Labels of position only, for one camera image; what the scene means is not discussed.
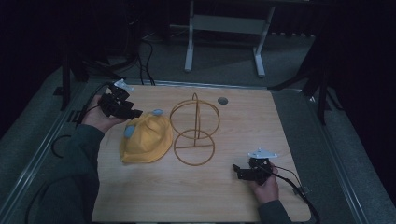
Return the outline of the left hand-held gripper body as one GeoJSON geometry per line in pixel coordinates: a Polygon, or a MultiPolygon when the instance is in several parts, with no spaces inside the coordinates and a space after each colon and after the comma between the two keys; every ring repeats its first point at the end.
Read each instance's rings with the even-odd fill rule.
{"type": "Polygon", "coordinates": [[[104,93],[98,101],[98,105],[107,117],[126,119],[128,111],[134,106],[132,102],[128,101],[129,92],[134,88],[128,86],[123,79],[110,83],[108,88],[110,93],[104,93]]]}

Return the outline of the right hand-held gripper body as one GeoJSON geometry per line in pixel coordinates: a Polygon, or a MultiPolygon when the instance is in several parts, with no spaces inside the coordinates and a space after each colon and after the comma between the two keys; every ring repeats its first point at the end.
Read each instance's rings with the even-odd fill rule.
{"type": "Polygon", "coordinates": [[[249,152],[248,156],[249,180],[262,185],[273,173],[270,160],[276,158],[277,154],[259,147],[255,151],[249,152]]]}

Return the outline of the yellow hat with blue ears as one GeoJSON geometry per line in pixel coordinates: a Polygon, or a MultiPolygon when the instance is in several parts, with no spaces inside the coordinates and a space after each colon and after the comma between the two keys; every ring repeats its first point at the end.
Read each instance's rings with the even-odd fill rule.
{"type": "Polygon", "coordinates": [[[173,129],[161,110],[129,121],[120,142],[122,162],[150,163],[162,158],[173,143],[173,129]]]}

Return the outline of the person's left hand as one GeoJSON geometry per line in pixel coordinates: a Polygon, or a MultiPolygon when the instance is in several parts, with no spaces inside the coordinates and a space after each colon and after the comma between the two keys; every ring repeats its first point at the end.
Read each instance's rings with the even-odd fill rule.
{"type": "Polygon", "coordinates": [[[99,105],[90,105],[81,123],[92,126],[102,133],[106,133],[113,126],[123,122],[124,119],[107,117],[99,105]]]}

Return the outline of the person's right hand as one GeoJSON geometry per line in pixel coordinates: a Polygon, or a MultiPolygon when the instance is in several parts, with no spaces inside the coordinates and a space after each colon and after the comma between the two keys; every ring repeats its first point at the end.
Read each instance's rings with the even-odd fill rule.
{"type": "Polygon", "coordinates": [[[253,191],[259,204],[265,204],[279,199],[278,184],[274,175],[268,177],[262,185],[254,181],[248,181],[247,184],[253,191]]]}

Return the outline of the black metal stand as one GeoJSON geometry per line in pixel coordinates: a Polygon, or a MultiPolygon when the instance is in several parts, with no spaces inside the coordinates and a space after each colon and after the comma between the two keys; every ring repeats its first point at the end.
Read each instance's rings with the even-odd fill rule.
{"type": "Polygon", "coordinates": [[[317,117],[320,123],[325,125],[326,98],[328,95],[332,56],[333,45],[330,38],[317,35],[311,48],[305,55],[297,74],[284,82],[268,87],[268,90],[284,90],[291,84],[306,78],[307,81],[302,88],[302,93],[306,97],[313,97],[318,92],[317,117]]]}
{"type": "Polygon", "coordinates": [[[71,102],[70,76],[73,68],[77,68],[77,63],[87,63],[88,65],[91,65],[93,68],[104,74],[106,77],[109,77],[111,79],[121,79],[121,76],[116,75],[107,68],[104,68],[98,62],[91,60],[88,56],[75,50],[64,48],[62,58],[62,85],[60,87],[57,87],[54,92],[54,95],[59,95],[62,97],[62,111],[65,111],[69,103],[71,102]]]}

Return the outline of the white metal desk frame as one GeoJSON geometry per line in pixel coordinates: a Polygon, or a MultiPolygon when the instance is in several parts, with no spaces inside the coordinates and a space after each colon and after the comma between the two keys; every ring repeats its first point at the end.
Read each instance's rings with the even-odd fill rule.
{"type": "Polygon", "coordinates": [[[252,49],[252,53],[257,75],[258,77],[264,77],[266,73],[262,60],[262,49],[268,35],[275,10],[275,7],[269,7],[265,20],[202,15],[194,12],[194,0],[190,0],[188,46],[184,70],[186,72],[190,72],[192,70],[194,53],[193,35],[195,31],[237,33],[258,35],[260,37],[259,44],[252,49]]]}

